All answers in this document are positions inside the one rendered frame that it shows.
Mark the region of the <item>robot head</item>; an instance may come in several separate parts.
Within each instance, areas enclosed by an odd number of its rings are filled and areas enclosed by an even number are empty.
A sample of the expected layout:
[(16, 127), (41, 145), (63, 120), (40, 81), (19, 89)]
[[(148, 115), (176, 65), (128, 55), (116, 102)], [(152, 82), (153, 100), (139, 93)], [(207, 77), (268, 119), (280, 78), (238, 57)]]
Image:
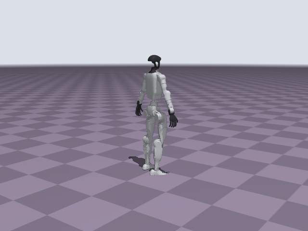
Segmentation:
[[(152, 63), (154, 64), (154, 67), (151, 68), (151, 71), (149, 73), (155, 73), (156, 69), (158, 69), (160, 67), (161, 58), (159, 56), (157, 56), (157, 55), (151, 55), (148, 58), (148, 61), (152, 61)], [(158, 62), (158, 67), (156, 66), (155, 62)]]

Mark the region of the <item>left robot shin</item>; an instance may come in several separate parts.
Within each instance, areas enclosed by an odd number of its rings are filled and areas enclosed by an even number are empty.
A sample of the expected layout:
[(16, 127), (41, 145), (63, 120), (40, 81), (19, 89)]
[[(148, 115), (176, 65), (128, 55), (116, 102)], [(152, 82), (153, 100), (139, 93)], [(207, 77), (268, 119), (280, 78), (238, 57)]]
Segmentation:
[(152, 153), (152, 142), (151, 143), (143, 142), (143, 150), (145, 154), (145, 164), (147, 163), (147, 165), (150, 165), (150, 158), (151, 158), (151, 153)]

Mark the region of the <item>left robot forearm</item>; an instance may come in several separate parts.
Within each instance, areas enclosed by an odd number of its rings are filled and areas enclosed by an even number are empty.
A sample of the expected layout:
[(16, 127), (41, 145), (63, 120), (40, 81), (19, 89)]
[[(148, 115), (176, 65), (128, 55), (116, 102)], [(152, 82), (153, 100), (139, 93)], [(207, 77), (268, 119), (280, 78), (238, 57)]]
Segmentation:
[(145, 96), (145, 92), (143, 92), (143, 91), (140, 90), (140, 95), (139, 95), (139, 98), (138, 98), (138, 100), (137, 100), (137, 101), (140, 101), (139, 104), (142, 104), (142, 101), (143, 101), (143, 99), (144, 99), (144, 96)]

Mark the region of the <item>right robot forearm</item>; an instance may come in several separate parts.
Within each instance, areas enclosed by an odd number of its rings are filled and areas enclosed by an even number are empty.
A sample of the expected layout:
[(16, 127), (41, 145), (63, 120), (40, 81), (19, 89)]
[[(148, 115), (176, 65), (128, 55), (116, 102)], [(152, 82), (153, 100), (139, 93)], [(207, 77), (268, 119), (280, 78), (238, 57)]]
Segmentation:
[(169, 91), (165, 92), (165, 101), (167, 103), (168, 110), (170, 110), (170, 113), (174, 113), (173, 104), (172, 104), (172, 101), (171, 101), (171, 97), (170, 97), (170, 92)]

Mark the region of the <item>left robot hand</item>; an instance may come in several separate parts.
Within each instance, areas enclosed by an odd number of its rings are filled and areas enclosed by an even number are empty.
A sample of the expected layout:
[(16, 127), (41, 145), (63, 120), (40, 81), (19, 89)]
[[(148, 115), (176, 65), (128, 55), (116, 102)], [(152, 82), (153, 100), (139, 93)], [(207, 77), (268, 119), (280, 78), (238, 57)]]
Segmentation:
[(141, 112), (140, 112), (140, 110), (143, 112), (143, 110), (142, 110), (142, 108), (141, 108), (141, 105), (142, 105), (142, 104), (139, 104), (139, 103), (140, 103), (140, 101), (137, 101), (137, 107), (136, 107), (136, 112), (135, 112), (135, 114), (136, 114), (137, 116), (142, 115)]

